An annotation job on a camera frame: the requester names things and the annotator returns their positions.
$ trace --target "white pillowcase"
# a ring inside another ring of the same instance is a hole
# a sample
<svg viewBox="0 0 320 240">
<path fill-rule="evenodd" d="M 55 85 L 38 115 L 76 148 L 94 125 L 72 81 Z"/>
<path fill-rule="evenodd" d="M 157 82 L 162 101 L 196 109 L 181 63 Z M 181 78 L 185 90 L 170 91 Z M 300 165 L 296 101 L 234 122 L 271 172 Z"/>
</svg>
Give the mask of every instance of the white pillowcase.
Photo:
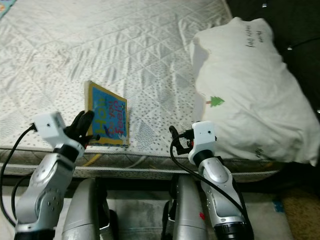
<svg viewBox="0 0 320 240">
<path fill-rule="evenodd" d="M 263 19 L 238 17 L 195 35 L 194 120 L 213 121 L 217 156 L 315 165 L 320 124 L 272 38 Z"/>
</svg>

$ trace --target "black cable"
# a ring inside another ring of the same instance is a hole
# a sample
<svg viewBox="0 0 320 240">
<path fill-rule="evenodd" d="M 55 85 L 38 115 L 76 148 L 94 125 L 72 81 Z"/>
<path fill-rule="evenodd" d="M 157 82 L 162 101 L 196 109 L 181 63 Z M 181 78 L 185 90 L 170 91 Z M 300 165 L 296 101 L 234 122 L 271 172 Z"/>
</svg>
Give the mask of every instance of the black cable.
<svg viewBox="0 0 320 240">
<path fill-rule="evenodd" d="M 172 142 L 171 142 L 171 145 L 170 145 L 170 156 L 171 156 L 171 159 L 172 161 L 180 168 L 182 168 L 183 170 L 185 170 L 186 172 L 188 172 L 189 174 L 191 174 L 192 176 L 194 176 L 195 178 L 199 179 L 200 181 L 203 181 L 205 182 L 206 184 L 208 184 L 210 187 L 214 188 L 217 192 L 219 192 L 221 195 L 223 195 L 226 199 L 228 199 L 237 209 L 239 209 L 239 211 L 241 212 L 241 214 L 243 215 L 244 219 L 245 219 L 245 222 L 247 224 L 247 227 L 248 227 L 248 230 L 249 230 L 249 233 L 250 233 L 250 240 L 253 240 L 254 239 L 254 231 L 253 231 L 253 228 L 251 226 L 251 222 L 249 220 L 249 217 L 248 217 L 248 213 L 247 211 L 245 211 L 232 197 L 230 197 L 228 194 L 226 194 L 223 190 L 221 190 L 219 187 L 217 187 L 216 185 L 214 185 L 211 181 L 207 180 L 206 178 L 204 178 L 203 176 L 201 176 L 200 174 L 198 173 L 195 173 L 194 171 L 192 171 L 191 169 L 187 168 L 186 166 L 182 165 L 180 162 L 178 162 L 174 156 L 174 152 L 173 152 L 173 149 L 174 149 L 174 144 L 175 142 L 177 142 L 179 140 L 179 138 L 182 138 L 183 135 L 179 135 L 179 136 L 176 136 Z"/>
<path fill-rule="evenodd" d="M 27 130 L 25 130 L 21 136 L 18 138 L 18 140 L 15 142 L 13 148 L 11 149 L 7 159 L 4 161 L 1 171 L 0 171 L 0 208 L 1 211 L 4 215 L 4 217 L 9 221 L 9 223 L 15 227 L 16 223 L 11 219 L 11 217 L 8 215 L 5 206 L 4 206 L 4 199 L 3 199 L 3 192 L 2 192 L 2 187 L 3 187 L 3 181 L 4 181 L 4 173 L 5 173 L 5 168 L 9 162 L 9 160 L 11 159 L 12 155 L 14 154 L 14 151 L 16 150 L 18 144 L 20 143 L 21 139 L 31 130 L 36 130 L 36 127 L 34 124 L 32 124 Z"/>
<path fill-rule="evenodd" d="M 23 180 L 25 180 L 25 179 L 27 179 L 29 177 L 30 177 L 30 175 L 25 175 L 25 176 L 21 177 L 19 179 L 19 181 L 14 185 L 14 188 L 13 188 L 12 193 L 11 193 L 11 209 L 12 209 L 12 213 L 13 213 L 14 219 L 16 219 L 16 220 L 17 220 L 17 216 L 16 216 L 16 193 L 17 193 L 18 187 L 23 182 Z"/>
</svg>

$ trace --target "bedsheet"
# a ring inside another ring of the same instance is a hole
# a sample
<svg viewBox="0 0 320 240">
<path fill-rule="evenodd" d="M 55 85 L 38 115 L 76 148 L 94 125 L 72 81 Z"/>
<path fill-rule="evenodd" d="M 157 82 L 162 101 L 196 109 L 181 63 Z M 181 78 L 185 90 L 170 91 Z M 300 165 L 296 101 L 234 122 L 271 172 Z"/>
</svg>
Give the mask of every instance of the bedsheet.
<svg viewBox="0 0 320 240">
<path fill-rule="evenodd" d="M 84 81 L 128 101 L 130 147 L 88 153 L 169 156 L 169 126 L 193 122 L 189 43 L 231 19 L 221 0 L 17 1 L 0 20 L 0 149 L 38 113 L 70 124 L 84 109 Z M 19 147 L 49 151 L 37 133 Z"/>
</svg>

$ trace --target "white quilted mattress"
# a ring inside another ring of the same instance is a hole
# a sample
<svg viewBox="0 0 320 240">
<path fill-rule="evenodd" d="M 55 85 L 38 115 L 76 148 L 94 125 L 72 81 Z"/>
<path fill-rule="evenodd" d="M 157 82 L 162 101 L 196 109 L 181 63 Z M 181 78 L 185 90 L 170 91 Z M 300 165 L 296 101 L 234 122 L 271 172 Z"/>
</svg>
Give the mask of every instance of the white quilted mattress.
<svg viewBox="0 0 320 240">
<path fill-rule="evenodd" d="M 89 153 L 168 156 L 169 126 L 193 122 L 190 40 L 230 19 L 222 0 L 17 1 L 0 20 L 0 149 L 38 113 L 70 124 L 91 80 L 127 98 L 130 147 Z M 19 148 L 51 149 L 36 133 Z"/>
</svg>

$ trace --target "book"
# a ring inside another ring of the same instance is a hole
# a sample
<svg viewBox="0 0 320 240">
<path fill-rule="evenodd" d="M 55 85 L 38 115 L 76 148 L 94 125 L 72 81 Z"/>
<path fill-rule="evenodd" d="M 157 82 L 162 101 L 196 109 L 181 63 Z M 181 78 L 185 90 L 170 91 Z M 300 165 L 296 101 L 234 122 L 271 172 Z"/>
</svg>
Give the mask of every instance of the book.
<svg viewBox="0 0 320 240">
<path fill-rule="evenodd" d="M 88 135 L 100 135 L 94 146 L 128 146 L 127 100 L 93 81 L 84 83 L 85 111 L 94 112 Z"/>
</svg>

